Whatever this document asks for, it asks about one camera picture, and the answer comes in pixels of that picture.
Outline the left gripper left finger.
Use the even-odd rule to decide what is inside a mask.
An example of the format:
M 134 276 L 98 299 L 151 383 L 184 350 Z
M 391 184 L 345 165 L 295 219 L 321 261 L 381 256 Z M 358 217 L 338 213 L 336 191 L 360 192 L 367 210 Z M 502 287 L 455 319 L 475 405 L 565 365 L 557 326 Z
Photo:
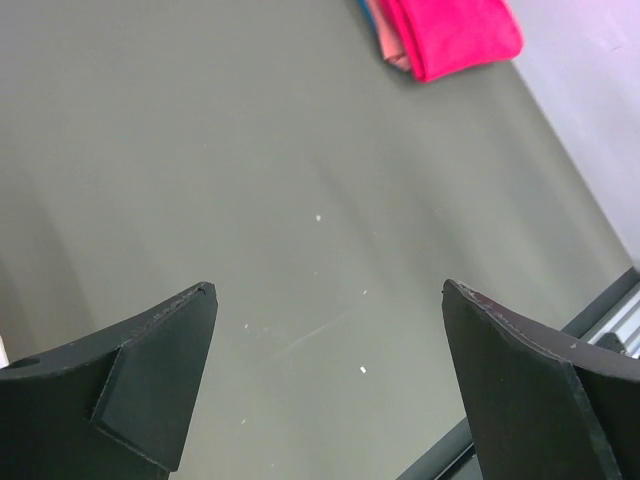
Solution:
M 214 334 L 216 289 L 1 370 L 4 479 L 166 479 L 178 470 Z

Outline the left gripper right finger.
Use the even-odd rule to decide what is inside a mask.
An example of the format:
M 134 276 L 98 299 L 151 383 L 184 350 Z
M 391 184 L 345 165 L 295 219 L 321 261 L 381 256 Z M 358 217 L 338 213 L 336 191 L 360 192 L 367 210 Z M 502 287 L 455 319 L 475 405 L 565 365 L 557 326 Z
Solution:
M 442 313 L 484 478 L 638 478 L 638 360 L 453 280 Z

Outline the magenta t shirt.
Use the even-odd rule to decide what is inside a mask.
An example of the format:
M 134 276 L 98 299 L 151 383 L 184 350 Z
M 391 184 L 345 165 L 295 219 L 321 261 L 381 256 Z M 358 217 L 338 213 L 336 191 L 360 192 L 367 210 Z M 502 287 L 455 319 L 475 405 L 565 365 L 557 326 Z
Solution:
M 390 0 L 380 6 L 418 82 L 510 61 L 524 46 L 520 25 L 502 0 Z

